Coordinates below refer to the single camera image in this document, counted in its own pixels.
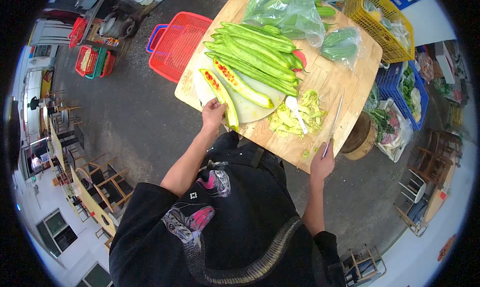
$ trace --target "metal pot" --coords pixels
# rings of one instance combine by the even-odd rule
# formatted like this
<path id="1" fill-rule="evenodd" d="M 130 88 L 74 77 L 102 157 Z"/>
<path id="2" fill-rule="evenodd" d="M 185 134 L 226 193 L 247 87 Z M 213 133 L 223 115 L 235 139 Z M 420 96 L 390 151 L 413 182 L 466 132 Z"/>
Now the metal pot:
<path id="1" fill-rule="evenodd" d="M 113 17 L 115 13 L 109 14 L 100 25 L 98 34 L 104 38 L 118 38 L 122 21 Z"/>

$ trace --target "white cutting board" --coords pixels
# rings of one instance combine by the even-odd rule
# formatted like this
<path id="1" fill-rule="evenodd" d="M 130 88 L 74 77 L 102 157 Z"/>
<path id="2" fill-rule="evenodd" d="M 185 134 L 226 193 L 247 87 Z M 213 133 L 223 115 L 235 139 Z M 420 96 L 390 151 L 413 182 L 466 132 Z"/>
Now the white cutting board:
<path id="1" fill-rule="evenodd" d="M 232 98 L 233 104 L 235 105 L 235 109 L 237 110 L 238 121 L 240 123 L 257 121 L 270 115 L 280 105 L 280 103 L 283 102 L 283 99 L 285 99 L 285 94 L 283 94 L 282 92 L 234 70 L 237 75 L 240 76 L 240 78 L 252 89 L 270 97 L 270 99 L 272 99 L 274 107 L 273 109 L 266 109 L 244 98 L 242 95 L 235 92 L 227 84 L 227 81 L 223 79 L 223 77 L 218 73 L 218 71 L 213 66 L 213 60 L 204 54 L 206 51 L 210 50 L 208 50 L 207 48 L 203 49 L 197 59 L 197 63 L 195 66 L 197 70 L 193 72 L 193 84 L 195 85 L 195 91 L 197 92 L 197 96 L 200 99 L 202 106 L 205 106 L 207 102 L 215 98 L 215 94 L 213 94 L 210 86 L 208 86 L 207 81 L 204 79 L 200 71 L 198 71 L 198 69 L 202 68 L 208 69 L 215 73 L 220 82 L 226 87 L 226 90 Z"/>

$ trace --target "wooden stump chopping block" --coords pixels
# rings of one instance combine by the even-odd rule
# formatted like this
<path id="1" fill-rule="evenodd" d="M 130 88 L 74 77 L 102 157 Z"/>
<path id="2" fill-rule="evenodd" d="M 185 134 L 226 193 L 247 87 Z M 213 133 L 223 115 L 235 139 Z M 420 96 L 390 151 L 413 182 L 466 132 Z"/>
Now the wooden stump chopping block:
<path id="1" fill-rule="evenodd" d="M 349 160 L 363 158 L 375 145 L 377 125 L 364 111 L 355 123 L 340 152 Z"/>

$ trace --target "green plastic basket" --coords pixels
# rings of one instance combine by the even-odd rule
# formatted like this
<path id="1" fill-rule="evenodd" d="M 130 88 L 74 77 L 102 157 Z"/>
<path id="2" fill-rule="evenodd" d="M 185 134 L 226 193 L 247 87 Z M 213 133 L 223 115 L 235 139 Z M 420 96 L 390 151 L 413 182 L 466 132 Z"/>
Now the green plastic basket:
<path id="1" fill-rule="evenodd" d="M 105 58 L 107 58 L 107 50 L 103 47 L 92 47 L 93 51 L 98 51 L 98 57 L 95 63 L 95 69 L 92 74 L 86 74 L 85 77 L 89 79 L 94 79 L 99 77 L 102 73 L 103 66 L 105 65 Z"/>

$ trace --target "hand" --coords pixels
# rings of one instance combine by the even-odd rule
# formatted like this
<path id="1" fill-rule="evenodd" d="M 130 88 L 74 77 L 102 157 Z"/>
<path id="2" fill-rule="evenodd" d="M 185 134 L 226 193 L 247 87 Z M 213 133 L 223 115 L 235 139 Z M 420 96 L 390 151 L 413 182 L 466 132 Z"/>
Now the hand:
<path id="1" fill-rule="evenodd" d="M 310 186 L 312 188 L 315 188 L 315 186 L 323 186 L 323 181 L 332 173 L 335 166 L 335 160 L 333 159 L 333 138 L 330 139 L 327 155 L 325 158 L 322 158 L 325 147 L 327 147 L 327 143 L 323 142 L 310 164 Z"/>
<path id="2" fill-rule="evenodd" d="M 213 98 L 207 102 L 201 111 L 201 118 L 203 119 L 203 127 L 201 129 L 217 135 L 219 133 L 220 122 L 224 117 L 223 113 L 227 107 L 228 104 L 220 104 L 217 98 Z"/>

